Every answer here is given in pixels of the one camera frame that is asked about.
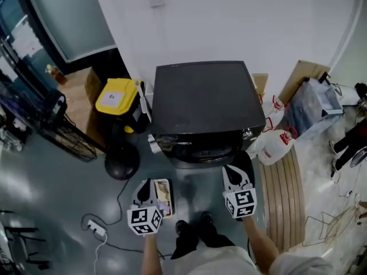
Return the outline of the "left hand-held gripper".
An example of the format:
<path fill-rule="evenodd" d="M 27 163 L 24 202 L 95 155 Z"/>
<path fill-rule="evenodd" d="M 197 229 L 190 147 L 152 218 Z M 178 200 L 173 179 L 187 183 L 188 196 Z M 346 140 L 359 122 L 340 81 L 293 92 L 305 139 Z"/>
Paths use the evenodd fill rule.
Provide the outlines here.
<path fill-rule="evenodd" d="M 156 206 L 157 191 L 155 182 L 148 178 L 142 181 L 132 195 L 132 205 L 143 208 L 127 210 L 129 228 L 136 235 L 156 234 L 159 230 L 163 216 Z"/>

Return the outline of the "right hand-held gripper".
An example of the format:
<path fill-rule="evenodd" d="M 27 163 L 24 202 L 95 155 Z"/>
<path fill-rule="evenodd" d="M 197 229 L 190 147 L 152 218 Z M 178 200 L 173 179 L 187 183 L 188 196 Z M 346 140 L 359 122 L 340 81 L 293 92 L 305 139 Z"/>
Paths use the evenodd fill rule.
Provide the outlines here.
<path fill-rule="evenodd" d="M 248 174 L 236 166 L 223 166 L 222 177 L 225 206 L 231 217 L 242 219 L 253 215 L 257 207 L 257 196 Z"/>

